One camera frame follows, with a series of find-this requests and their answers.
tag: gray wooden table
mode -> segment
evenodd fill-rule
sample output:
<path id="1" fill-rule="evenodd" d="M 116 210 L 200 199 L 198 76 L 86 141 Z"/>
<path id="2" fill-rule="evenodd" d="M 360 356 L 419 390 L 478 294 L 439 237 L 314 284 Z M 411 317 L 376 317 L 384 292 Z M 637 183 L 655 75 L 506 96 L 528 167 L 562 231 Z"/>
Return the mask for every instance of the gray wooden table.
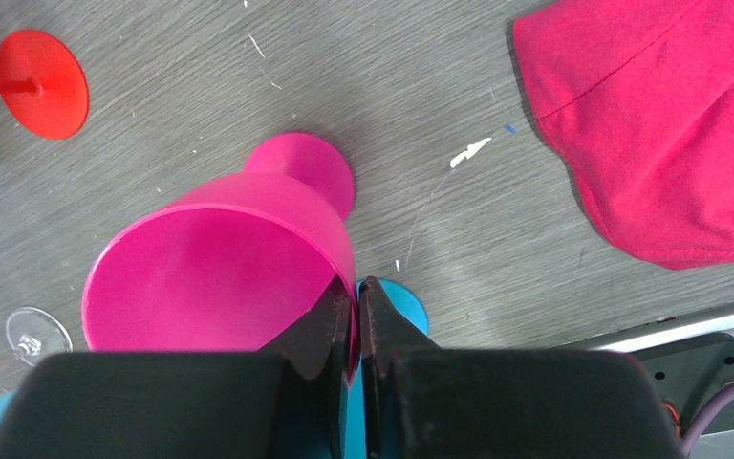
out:
<path id="1" fill-rule="evenodd" d="M 58 36 L 92 94 L 64 142 L 34 137 L 0 99 L 0 357 L 4 321 L 24 305 L 85 350 L 80 294 L 104 245 L 292 130 L 347 157 L 359 275 L 411 288 L 442 345 L 550 346 L 734 300 L 734 266 L 636 261 L 579 208 L 533 130 L 510 41 L 512 21 L 548 2 L 247 3 L 0 0 L 0 42 L 24 28 Z M 485 137 L 426 206 L 397 272 L 449 160 Z M 0 394 L 26 370 L 0 361 Z"/>

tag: pink fabric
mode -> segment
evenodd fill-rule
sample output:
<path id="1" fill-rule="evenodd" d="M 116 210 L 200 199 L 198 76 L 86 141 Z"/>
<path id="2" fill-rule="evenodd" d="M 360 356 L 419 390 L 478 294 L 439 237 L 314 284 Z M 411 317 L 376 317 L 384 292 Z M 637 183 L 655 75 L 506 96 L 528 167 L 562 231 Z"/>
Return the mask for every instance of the pink fabric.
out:
<path id="1" fill-rule="evenodd" d="M 513 36 L 601 234 L 669 269 L 734 262 L 734 0 L 561 0 Z"/>

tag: scratch mark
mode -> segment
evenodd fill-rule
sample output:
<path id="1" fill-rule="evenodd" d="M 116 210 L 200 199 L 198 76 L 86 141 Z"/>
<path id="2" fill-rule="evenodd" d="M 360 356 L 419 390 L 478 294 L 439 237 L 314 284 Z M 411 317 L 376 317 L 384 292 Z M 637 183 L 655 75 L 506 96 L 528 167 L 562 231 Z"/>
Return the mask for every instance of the scratch mark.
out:
<path id="1" fill-rule="evenodd" d="M 426 209 L 426 205 L 429 204 L 429 201 L 432 200 L 432 197 L 435 195 L 435 193 L 438 192 L 438 190 L 443 186 L 445 183 L 445 180 L 448 179 L 448 177 L 455 171 L 454 168 L 449 170 L 448 172 L 443 175 L 443 178 L 438 183 L 437 186 L 435 186 L 435 189 L 432 190 L 432 193 L 429 194 L 429 197 L 426 198 L 426 201 L 423 202 L 423 206 L 421 206 L 421 210 L 418 211 L 418 218 L 415 219 L 415 222 L 412 224 L 412 228 L 409 230 L 409 250 L 406 252 L 406 260 L 403 261 L 403 268 L 406 269 L 406 267 L 409 265 L 409 257 L 412 255 L 412 245 L 415 244 L 415 238 L 413 237 L 413 233 L 415 232 L 415 227 L 418 225 L 418 222 L 421 219 L 421 216 L 423 215 L 423 211 Z"/>
<path id="2" fill-rule="evenodd" d="M 254 41 L 254 37 L 251 36 L 251 33 L 248 35 L 248 39 L 251 40 L 251 43 L 254 45 L 254 49 L 256 49 L 257 52 L 260 53 L 260 55 L 265 59 L 266 58 L 266 55 L 264 55 L 263 52 L 260 51 L 260 47 L 257 46 L 257 42 Z"/>
<path id="3" fill-rule="evenodd" d="M 275 82 L 271 81 L 271 78 L 269 78 L 269 76 L 268 76 L 268 75 L 266 75 L 266 71 L 265 71 L 265 70 L 263 70 L 263 67 L 260 67 L 260 66 L 258 65 L 258 66 L 257 66 L 257 68 L 258 68 L 258 69 L 260 69 L 260 72 L 261 72 L 261 73 L 263 74 L 263 77 L 266 77 L 266 79 L 267 79 L 267 80 L 269 81 L 269 83 L 271 83 L 271 86 L 273 86 L 273 87 L 275 87 L 275 88 L 279 89 L 280 91 L 282 91 L 282 90 L 283 90 L 283 87 L 282 87 L 282 86 L 280 86 L 279 84 L 277 84 L 277 83 L 275 83 Z"/>
<path id="4" fill-rule="evenodd" d="M 491 137 L 482 139 L 479 142 L 472 143 L 469 145 L 465 151 L 454 158 L 451 159 L 451 162 L 449 162 L 448 165 L 451 166 L 451 168 L 457 167 L 457 164 L 461 163 L 463 160 L 470 160 L 471 157 L 477 154 L 478 151 L 480 151 L 480 148 L 486 146 L 486 143 L 491 142 Z"/>

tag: clear glass base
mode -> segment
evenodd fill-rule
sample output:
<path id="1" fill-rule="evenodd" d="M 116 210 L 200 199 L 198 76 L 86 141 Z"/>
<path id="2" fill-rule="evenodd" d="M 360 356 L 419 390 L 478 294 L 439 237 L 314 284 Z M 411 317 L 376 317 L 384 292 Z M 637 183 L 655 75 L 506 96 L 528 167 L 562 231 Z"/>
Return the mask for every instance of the clear glass base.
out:
<path id="1" fill-rule="evenodd" d="M 15 356 L 30 366 L 52 354 L 72 352 L 72 339 L 63 325 L 33 307 L 18 308 L 7 318 L 7 342 Z"/>

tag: red disc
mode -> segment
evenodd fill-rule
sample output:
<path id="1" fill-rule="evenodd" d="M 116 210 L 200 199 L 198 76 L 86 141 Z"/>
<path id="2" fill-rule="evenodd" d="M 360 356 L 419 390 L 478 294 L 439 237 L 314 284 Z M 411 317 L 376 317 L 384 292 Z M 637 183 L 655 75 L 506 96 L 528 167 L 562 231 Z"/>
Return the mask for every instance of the red disc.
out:
<path id="1" fill-rule="evenodd" d="M 40 87 L 37 93 L 2 95 L 12 115 L 37 136 L 73 136 L 89 109 L 86 76 L 75 55 L 48 33 L 11 33 L 0 46 L 0 80 L 27 79 Z"/>

